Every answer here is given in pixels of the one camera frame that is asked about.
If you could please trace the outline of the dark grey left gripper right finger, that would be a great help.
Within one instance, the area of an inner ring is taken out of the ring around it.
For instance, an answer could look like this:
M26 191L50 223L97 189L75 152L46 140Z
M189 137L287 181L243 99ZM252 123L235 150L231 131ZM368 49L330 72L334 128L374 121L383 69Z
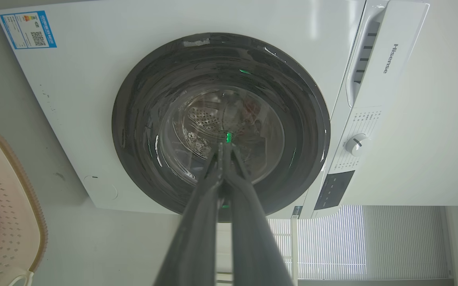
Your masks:
M232 143L223 145L223 178L231 210L235 286L292 286L249 174Z

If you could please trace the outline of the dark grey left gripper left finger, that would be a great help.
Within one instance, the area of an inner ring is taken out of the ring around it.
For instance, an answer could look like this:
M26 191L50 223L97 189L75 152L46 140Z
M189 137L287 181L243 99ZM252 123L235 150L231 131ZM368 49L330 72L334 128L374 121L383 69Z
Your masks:
M155 279L155 286L214 286L223 145L211 150Z

